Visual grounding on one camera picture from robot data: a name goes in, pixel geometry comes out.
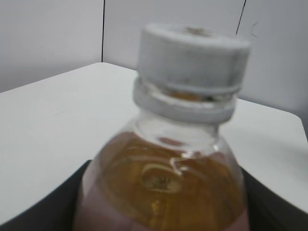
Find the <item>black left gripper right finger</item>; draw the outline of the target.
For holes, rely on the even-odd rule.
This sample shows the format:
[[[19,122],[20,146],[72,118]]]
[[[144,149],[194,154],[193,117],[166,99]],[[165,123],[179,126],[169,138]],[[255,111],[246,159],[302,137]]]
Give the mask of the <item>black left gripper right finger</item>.
[[[252,231],[308,231],[308,214],[242,169]]]

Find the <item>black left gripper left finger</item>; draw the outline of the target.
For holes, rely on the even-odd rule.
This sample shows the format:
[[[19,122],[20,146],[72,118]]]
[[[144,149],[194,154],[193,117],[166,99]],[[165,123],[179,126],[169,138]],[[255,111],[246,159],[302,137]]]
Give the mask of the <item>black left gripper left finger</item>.
[[[64,183],[35,205],[1,224],[1,231],[71,231],[86,161]]]

